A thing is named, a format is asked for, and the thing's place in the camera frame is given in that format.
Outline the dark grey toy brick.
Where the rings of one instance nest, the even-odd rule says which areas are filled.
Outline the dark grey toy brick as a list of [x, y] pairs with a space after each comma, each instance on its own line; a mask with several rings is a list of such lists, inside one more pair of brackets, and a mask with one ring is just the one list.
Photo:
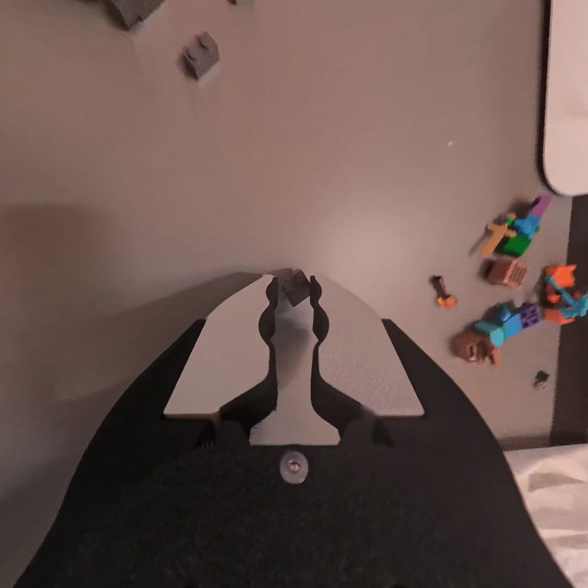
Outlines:
[[309, 298], [310, 282], [301, 269], [285, 269], [279, 278], [279, 284], [292, 307]]

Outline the gold toy sword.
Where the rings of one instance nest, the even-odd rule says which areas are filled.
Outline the gold toy sword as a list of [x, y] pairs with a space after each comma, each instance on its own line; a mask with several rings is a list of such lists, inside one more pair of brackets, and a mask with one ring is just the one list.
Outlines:
[[516, 214], [509, 213], [502, 223], [490, 223], [486, 226], [486, 230], [490, 234], [486, 243], [481, 248], [481, 257], [483, 259], [492, 256], [504, 239], [511, 239], [518, 235], [517, 231], [513, 229], [513, 224], [516, 219]]

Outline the light grey toy brick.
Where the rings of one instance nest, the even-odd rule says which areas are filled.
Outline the light grey toy brick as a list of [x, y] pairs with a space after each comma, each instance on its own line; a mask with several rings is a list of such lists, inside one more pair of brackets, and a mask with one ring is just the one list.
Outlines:
[[208, 31], [195, 33], [183, 46], [178, 61], [184, 76], [200, 85], [211, 82], [221, 68], [219, 47]]

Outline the teal toy pickaxe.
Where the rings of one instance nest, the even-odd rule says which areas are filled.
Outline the teal toy pickaxe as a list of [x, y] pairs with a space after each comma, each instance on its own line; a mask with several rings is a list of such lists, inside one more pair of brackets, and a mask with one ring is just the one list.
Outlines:
[[563, 315], [569, 318], [582, 318], [587, 314], [587, 294], [581, 294], [578, 298], [575, 298], [567, 290], [561, 288], [553, 276], [546, 278], [546, 283], [560, 296], [561, 299], [567, 304], [566, 308], [562, 311]]

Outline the grey toy brick stack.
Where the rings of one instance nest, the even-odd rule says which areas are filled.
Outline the grey toy brick stack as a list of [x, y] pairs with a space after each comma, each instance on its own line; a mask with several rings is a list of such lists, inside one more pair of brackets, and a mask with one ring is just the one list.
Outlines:
[[107, 17], [119, 29], [130, 31], [151, 17], [165, 1], [101, 1]]

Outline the purple green toy figure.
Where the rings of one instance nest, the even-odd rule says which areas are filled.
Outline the purple green toy figure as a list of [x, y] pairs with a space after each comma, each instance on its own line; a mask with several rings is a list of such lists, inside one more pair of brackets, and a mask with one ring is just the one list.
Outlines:
[[502, 246], [502, 252], [508, 256], [519, 258], [526, 253], [534, 237], [540, 231], [540, 226], [548, 211], [554, 196], [552, 194], [539, 195], [522, 217], [514, 217], [507, 222], [509, 230], [514, 234], [507, 237]]

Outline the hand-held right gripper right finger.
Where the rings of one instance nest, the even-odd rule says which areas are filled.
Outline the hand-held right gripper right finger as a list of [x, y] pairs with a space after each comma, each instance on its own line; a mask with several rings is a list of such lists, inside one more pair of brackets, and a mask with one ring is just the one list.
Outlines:
[[319, 383], [375, 417], [422, 417], [424, 408], [377, 312], [322, 275], [311, 279]]

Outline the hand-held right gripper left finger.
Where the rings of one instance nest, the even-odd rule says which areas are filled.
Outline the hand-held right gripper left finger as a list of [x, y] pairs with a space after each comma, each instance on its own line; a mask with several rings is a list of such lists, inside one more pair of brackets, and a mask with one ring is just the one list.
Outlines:
[[278, 283], [263, 275], [206, 318], [164, 409], [168, 418], [264, 420], [277, 407]]

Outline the blue toy figure brown head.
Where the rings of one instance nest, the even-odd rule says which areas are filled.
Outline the blue toy figure brown head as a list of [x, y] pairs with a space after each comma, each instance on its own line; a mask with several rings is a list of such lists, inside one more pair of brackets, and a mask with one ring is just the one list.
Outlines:
[[520, 306], [502, 303], [470, 323], [450, 342], [452, 354], [468, 364], [497, 366], [504, 343], [543, 321], [543, 310], [534, 302]]

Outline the brown toy chest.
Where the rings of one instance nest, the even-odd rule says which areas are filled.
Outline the brown toy chest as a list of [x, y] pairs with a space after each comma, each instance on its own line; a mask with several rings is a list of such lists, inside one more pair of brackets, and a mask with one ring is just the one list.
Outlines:
[[497, 258], [489, 261], [483, 279], [491, 285], [520, 289], [528, 274], [528, 267], [517, 259]]

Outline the toy torch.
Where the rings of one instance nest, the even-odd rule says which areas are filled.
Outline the toy torch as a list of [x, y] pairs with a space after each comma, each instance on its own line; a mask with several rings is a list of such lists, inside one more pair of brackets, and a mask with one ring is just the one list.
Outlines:
[[437, 305], [452, 309], [458, 304], [458, 298], [447, 291], [443, 276], [436, 275], [430, 278], [430, 283], [436, 293]]

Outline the orange toy figure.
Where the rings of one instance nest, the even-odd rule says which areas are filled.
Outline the orange toy figure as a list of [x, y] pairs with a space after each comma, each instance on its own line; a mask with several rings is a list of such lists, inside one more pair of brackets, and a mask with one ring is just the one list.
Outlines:
[[575, 298], [578, 298], [583, 291], [577, 286], [575, 272], [577, 265], [550, 265], [543, 272], [543, 314], [544, 318], [559, 326], [573, 323], [577, 318], [567, 319], [562, 311], [567, 304], [560, 296], [546, 283], [548, 276], [553, 276], [556, 283], [567, 290]]

